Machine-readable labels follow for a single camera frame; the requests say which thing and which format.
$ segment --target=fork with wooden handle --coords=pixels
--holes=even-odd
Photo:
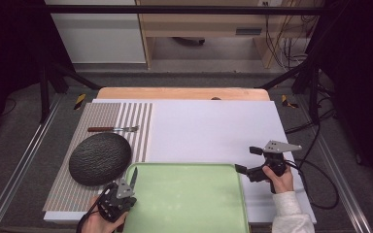
[[[138,131],[139,129],[139,125],[137,126],[131,126],[131,127],[123,127],[123,128],[119,128],[119,127],[89,127],[87,129],[88,132],[107,132],[107,131],[114,131],[114,132],[118,132],[118,131],[123,131],[123,132],[136,132]]]

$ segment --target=green tray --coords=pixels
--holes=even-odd
[[[239,175],[231,164],[135,163],[137,202],[126,218],[127,233],[248,233]]]

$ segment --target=striped cloth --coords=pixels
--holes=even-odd
[[[119,134],[132,148],[132,163],[145,162],[152,110],[152,103],[87,103],[43,211],[85,212],[88,200],[104,188],[104,186],[88,187],[78,184],[72,179],[68,169],[69,158],[75,147],[87,137],[96,134],[87,132],[91,126],[139,125],[140,129],[136,133],[119,132]]]

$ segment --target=person's right hand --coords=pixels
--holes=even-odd
[[[278,177],[268,166],[263,166],[262,171],[269,179],[271,179],[277,194],[293,191],[293,177],[288,165],[286,171],[280,177]]]

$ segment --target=table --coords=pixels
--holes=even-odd
[[[245,100],[239,100],[242,96],[246,96]],[[213,97],[222,100],[211,100]],[[287,141],[275,104],[268,100],[267,92],[257,89],[107,87],[99,91],[93,103],[153,104],[148,151],[143,161],[219,162],[254,167],[262,164],[264,158],[249,154],[249,146],[263,147],[269,140]],[[293,160],[290,152],[285,157]],[[293,174],[301,208],[316,222],[302,182],[296,172]],[[242,185],[249,223],[271,222],[275,206],[269,184],[250,183],[243,176]],[[45,220],[70,223],[82,214],[47,211]]]

